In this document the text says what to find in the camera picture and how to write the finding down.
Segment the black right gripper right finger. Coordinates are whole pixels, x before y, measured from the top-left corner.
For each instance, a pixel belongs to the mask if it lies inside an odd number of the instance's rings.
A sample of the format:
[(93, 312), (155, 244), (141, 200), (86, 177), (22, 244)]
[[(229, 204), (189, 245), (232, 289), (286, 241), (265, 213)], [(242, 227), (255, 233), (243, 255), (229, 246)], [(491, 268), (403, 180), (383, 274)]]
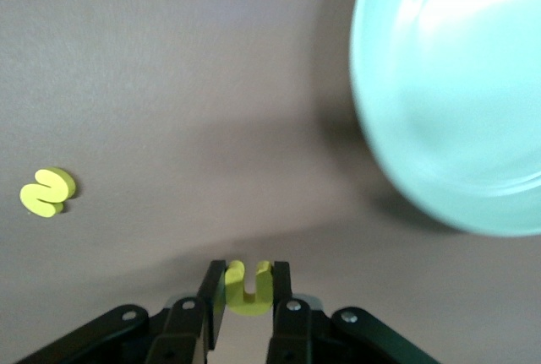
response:
[(276, 262), (268, 363), (436, 363), (427, 352), (359, 307), (327, 316), (292, 293), (290, 265)]

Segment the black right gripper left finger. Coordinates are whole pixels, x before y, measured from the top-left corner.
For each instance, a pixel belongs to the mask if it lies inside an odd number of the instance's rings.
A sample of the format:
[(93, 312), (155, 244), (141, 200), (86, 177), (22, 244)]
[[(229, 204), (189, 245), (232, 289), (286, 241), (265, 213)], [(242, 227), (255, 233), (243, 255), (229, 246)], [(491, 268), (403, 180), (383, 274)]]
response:
[(206, 363), (225, 309), (225, 262), (213, 260), (194, 294), (156, 315), (121, 305), (21, 359), (21, 363)]

